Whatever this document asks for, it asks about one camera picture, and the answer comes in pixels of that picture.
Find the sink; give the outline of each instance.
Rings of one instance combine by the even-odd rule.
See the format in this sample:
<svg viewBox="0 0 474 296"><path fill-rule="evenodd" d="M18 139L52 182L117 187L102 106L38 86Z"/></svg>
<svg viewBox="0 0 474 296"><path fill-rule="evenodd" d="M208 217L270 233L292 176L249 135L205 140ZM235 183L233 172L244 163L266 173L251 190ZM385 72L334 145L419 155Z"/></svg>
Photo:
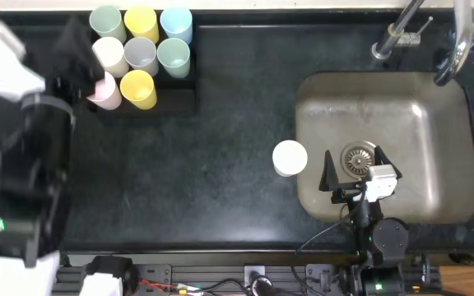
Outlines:
<svg viewBox="0 0 474 296"><path fill-rule="evenodd" d="M318 190L325 151L340 182L366 173L381 146L403 174L380 201L387 217L408 223L459 223L474 215L474 146L466 95L433 73L319 73L297 93L296 138L309 161L298 198L314 217L335 221L342 205Z"/></svg>

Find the faucet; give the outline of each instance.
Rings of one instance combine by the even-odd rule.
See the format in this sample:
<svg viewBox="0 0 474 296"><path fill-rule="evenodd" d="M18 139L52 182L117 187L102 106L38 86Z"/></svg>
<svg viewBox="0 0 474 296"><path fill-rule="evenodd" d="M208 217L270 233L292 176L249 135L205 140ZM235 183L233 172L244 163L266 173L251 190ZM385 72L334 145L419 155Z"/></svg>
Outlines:
<svg viewBox="0 0 474 296"><path fill-rule="evenodd" d="M391 52L398 44L398 41L404 36L404 28L411 20L412 16L418 11L424 0L411 0L407 7L400 14L395 23L388 26L383 38L373 44L373 57L385 60L390 57ZM454 20L456 26L456 42L451 57L445 60L439 72L434 76L434 83L437 86L445 86L460 71L466 62L467 55L471 49L473 31L472 31L472 9L470 0L453 0ZM421 31L427 26L425 24L414 36L419 37Z"/></svg>

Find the black countertop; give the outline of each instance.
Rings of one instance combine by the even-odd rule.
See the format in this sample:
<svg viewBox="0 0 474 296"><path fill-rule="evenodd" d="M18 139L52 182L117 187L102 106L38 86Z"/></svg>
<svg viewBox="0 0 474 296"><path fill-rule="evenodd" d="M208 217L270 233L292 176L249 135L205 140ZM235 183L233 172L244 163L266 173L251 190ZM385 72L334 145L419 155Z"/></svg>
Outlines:
<svg viewBox="0 0 474 296"><path fill-rule="evenodd" d="M293 249L329 225L304 211L296 178L272 167L274 146L295 138L300 83L315 72L434 72L453 21L451 12L421 12L411 30L428 15L420 47L376 64L370 46L396 12L195 13L197 114L106 123L77 108L64 249ZM46 49L66 15L4 18L48 68ZM474 53L457 80L474 128ZM474 218L412 224L410 240L411 251L474 251ZM310 248L350 251L353 237L336 228Z"/></svg>

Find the white wall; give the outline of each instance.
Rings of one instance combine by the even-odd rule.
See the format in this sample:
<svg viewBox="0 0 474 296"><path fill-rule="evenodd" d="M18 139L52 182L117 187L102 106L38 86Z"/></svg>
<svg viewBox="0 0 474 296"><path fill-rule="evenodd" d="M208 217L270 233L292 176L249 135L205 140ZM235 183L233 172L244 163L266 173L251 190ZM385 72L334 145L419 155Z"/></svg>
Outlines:
<svg viewBox="0 0 474 296"><path fill-rule="evenodd" d="M145 3L155 9L181 6L190 9L264 8L390 8L404 7L409 0L0 0L0 11L92 10L104 4L126 9ZM453 0L425 0L422 7L452 7Z"/></svg>

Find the sink drain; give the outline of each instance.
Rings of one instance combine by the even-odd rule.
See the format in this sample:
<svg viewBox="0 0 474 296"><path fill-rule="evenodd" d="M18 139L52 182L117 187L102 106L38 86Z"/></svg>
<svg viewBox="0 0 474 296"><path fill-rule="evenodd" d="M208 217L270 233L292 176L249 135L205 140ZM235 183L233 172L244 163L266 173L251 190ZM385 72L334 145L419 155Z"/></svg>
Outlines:
<svg viewBox="0 0 474 296"><path fill-rule="evenodd" d="M347 145L342 152L342 167L353 177L364 177L374 164L374 145L367 141L356 141Z"/></svg>

